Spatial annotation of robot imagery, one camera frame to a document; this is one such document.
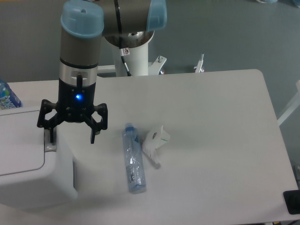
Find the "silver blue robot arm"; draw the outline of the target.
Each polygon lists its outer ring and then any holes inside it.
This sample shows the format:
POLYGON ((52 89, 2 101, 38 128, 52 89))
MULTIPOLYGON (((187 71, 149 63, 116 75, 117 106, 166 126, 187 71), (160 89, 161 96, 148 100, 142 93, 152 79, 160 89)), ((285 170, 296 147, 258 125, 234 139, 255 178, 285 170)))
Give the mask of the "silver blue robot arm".
POLYGON ((101 38, 124 37, 135 32, 163 29, 167 23, 164 0, 69 0, 60 18, 60 71, 58 101, 42 100, 37 126, 56 142, 56 127, 63 123, 86 123, 91 141, 108 127, 105 103, 94 105, 101 38))

